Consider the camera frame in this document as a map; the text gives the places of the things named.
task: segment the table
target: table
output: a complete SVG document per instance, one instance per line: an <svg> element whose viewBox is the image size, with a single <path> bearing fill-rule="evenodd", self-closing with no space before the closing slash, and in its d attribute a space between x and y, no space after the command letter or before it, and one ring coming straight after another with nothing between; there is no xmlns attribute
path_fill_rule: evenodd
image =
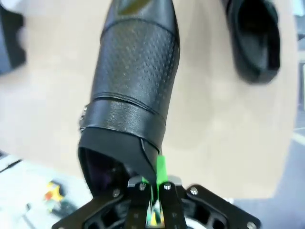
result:
<svg viewBox="0 0 305 229"><path fill-rule="evenodd" d="M296 114L297 41L289 1L280 16L282 67L268 85L234 68L220 0L174 0L181 37L163 154L169 174L222 197L267 198L285 165ZM110 0L29 1L28 62L0 77L0 149L82 176L78 120L88 103Z"/></svg>

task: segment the metal bolt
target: metal bolt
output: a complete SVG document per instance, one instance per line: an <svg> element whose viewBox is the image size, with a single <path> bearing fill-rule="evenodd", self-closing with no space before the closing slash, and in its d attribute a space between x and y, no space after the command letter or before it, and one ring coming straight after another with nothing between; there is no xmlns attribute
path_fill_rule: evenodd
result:
<svg viewBox="0 0 305 229"><path fill-rule="evenodd" d="M166 183L165 185L164 185L164 189L165 190L170 190L171 189L171 184L170 183Z"/></svg>
<svg viewBox="0 0 305 229"><path fill-rule="evenodd" d="M198 194L198 190L195 187L191 187L191 193L193 195L197 195Z"/></svg>
<svg viewBox="0 0 305 229"><path fill-rule="evenodd" d="M257 228L256 225L253 222L248 222L247 227L248 227L248 229L256 229Z"/></svg>
<svg viewBox="0 0 305 229"><path fill-rule="evenodd" d="M140 191L144 191L145 187L146 187L146 184L145 183L141 183L140 187L139 187Z"/></svg>
<svg viewBox="0 0 305 229"><path fill-rule="evenodd" d="M119 196L119 194L120 194L120 190L117 188L117 189L115 189L115 190L113 191L112 196L113 196L114 198L117 198L117 197Z"/></svg>

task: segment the beige tabletop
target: beige tabletop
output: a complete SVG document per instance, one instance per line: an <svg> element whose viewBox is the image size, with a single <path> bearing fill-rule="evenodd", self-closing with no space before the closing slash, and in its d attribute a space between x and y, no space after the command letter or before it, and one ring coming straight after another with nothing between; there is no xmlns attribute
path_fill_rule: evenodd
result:
<svg viewBox="0 0 305 229"><path fill-rule="evenodd" d="M0 149L81 177L78 120L88 103L110 0L30 0L26 66L0 77ZM285 165L298 91L289 1L280 16L282 67L268 85L234 69L220 0L174 0L181 58L163 154L169 174L223 197L266 198Z"/></svg>

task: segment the black metal bracket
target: black metal bracket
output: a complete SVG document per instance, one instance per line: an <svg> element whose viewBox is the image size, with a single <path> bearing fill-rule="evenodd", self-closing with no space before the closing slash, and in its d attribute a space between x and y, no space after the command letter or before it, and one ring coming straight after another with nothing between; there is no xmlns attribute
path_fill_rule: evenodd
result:
<svg viewBox="0 0 305 229"><path fill-rule="evenodd" d="M126 190L113 189L60 220L52 229L144 229L152 209L151 186L139 182ZM159 185L166 229L188 229L193 219L207 229L259 229L260 221L200 185Z"/></svg>

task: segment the black cable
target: black cable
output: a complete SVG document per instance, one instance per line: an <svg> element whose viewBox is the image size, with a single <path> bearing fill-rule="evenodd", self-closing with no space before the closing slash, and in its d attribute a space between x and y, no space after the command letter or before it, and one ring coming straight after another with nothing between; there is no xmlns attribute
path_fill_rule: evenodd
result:
<svg viewBox="0 0 305 229"><path fill-rule="evenodd" d="M19 159L18 161L15 161L15 162L9 164L6 168L2 169L2 170L0 171L0 173L4 172L5 170L7 170L7 169L9 169L9 168L14 167L15 165L17 165L17 164L18 164L19 162L21 162L21 161L22 161L22 160Z"/></svg>

